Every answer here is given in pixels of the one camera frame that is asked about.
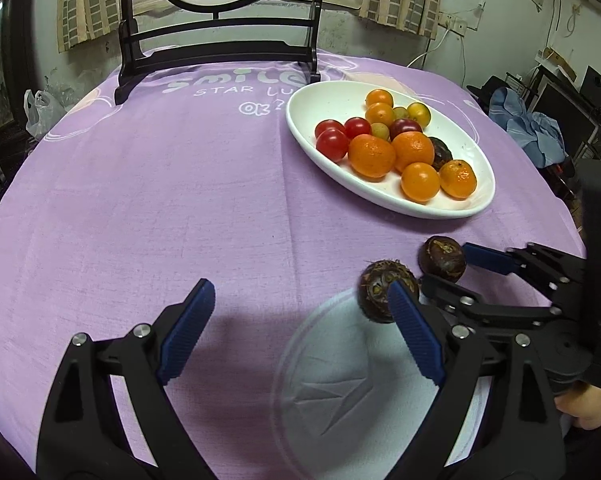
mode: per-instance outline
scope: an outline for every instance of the white bowl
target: white bowl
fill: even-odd
[[[395,171],[381,182],[370,182],[352,170],[346,157],[337,164],[315,148],[315,126],[325,119],[344,123],[351,117],[365,117],[365,97],[375,88],[379,87],[356,81],[324,81],[307,85],[292,95],[287,104],[287,124],[309,158],[350,191],[397,213],[417,218],[465,218],[484,210],[495,194],[491,165],[474,140],[458,124],[434,108],[429,107],[431,123],[424,133],[442,140],[454,158],[466,160],[478,180],[476,190],[465,200],[454,200],[440,190],[426,204],[411,202],[402,192],[400,175]],[[394,106],[408,107],[418,102],[413,97],[389,91],[394,96]]]

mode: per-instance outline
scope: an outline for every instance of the human hand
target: human hand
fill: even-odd
[[[555,406],[575,418],[573,425],[583,430],[601,426],[601,389],[580,381],[564,395],[556,397]]]

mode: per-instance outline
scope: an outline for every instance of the speaker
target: speaker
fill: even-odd
[[[601,75],[591,67],[587,68],[580,93],[591,106],[601,113]]]

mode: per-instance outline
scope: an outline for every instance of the white plastic bag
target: white plastic bag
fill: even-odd
[[[52,94],[42,90],[35,96],[31,90],[24,93],[24,112],[27,131],[36,140],[41,140],[67,113]]]

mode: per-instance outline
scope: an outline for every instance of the blue cloth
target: blue cloth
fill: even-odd
[[[516,141],[537,168],[565,160],[565,142],[558,123],[545,114],[528,113],[512,89],[499,88],[493,93],[489,118]]]

